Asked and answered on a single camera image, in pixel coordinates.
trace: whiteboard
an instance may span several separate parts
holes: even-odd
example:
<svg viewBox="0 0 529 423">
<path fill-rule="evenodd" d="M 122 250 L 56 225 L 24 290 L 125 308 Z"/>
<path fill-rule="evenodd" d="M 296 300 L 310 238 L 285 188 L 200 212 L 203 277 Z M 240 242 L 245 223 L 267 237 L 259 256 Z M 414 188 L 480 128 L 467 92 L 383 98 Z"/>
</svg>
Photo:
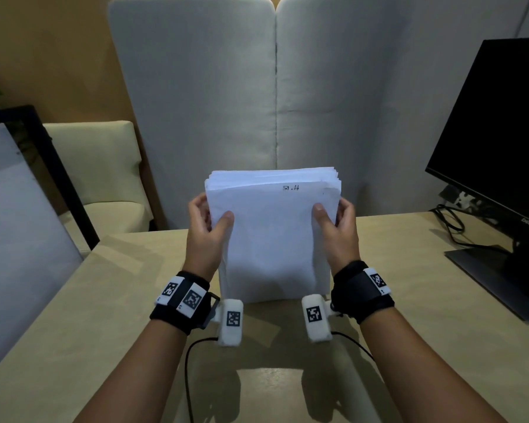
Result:
<svg viewBox="0 0 529 423">
<path fill-rule="evenodd" d="M 82 262 L 0 125 L 0 361 Z"/>
</svg>

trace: beige chair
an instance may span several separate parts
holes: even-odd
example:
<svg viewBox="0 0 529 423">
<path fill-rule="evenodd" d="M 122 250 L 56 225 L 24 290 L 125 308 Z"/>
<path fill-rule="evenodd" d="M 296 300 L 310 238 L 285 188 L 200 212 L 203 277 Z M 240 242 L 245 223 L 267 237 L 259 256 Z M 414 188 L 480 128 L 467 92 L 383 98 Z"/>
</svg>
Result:
<svg viewBox="0 0 529 423">
<path fill-rule="evenodd" d="M 141 155 L 127 121 L 49 123 L 53 140 L 100 240 L 149 230 L 153 218 L 139 177 Z M 90 254 L 70 212 L 59 216 L 83 258 Z"/>
</svg>

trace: wooden desk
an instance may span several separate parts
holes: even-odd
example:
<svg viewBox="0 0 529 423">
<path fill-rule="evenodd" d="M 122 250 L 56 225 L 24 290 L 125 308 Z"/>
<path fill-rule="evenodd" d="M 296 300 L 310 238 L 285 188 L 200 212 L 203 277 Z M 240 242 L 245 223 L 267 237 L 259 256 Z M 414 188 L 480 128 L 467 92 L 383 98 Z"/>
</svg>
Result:
<svg viewBox="0 0 529 423">
<path fill-rule="evenodd" d="M 356 223 L 361 255 L 417 331 L 503 416 L 529 422 L 529 325 L 443 256 L 454 247 L 434 215 Z M 475 242 L 509 247 L 476 219 L 466 217 L 466 227 Z M 103 240 L 0 363 L 0 423 L 71 421 L 146 324 L 153 300 L 180 269 L 185 239 L 182 230 Z M 212 291 L 218 286 L 214 279 Z M 308 343 L 299 301 L 246 305 L 244 318 L 239 348 L 192 350 L 197 422 L 399 421 L 356 346 Z M 331 324 L 358 338 L 354 322 Z M 214 332 L 196 330 L 189 342 Z M 183 386 L 179 370 L 162 421 L 187 421 Z"/>
</svg>

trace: monitor stand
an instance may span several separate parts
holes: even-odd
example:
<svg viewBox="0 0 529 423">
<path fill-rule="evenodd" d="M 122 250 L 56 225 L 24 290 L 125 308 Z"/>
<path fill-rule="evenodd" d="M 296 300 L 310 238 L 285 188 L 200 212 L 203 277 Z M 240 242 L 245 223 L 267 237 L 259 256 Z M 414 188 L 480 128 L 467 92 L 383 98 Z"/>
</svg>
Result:
<svg viewBox="0 0 529 423">
<path fill-rule="evenodd" d="M 510 255 L 479 248 L 444 254 L 520 319 L 529 322 L 529 241 L 520 244 Z"/>
</svg>

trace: dell logo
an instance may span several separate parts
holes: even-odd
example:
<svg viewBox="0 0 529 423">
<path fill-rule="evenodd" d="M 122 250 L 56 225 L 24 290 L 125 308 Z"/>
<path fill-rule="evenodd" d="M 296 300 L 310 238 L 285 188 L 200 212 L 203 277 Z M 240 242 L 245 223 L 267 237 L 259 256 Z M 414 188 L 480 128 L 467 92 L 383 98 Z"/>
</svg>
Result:
<svg viewBox="0 0 529 423">
<path fill-rule="evenodd" d="M 521 219 L 521 222 L 522 222 L 522 223 L 525 223 L 525 224 L 527 224 L 527 225 L 529 226 L 529 220 L 528 220 L 528 219 L 526 219 L 526 218 L 522 218 L 522 219 Z"/>
</svg>

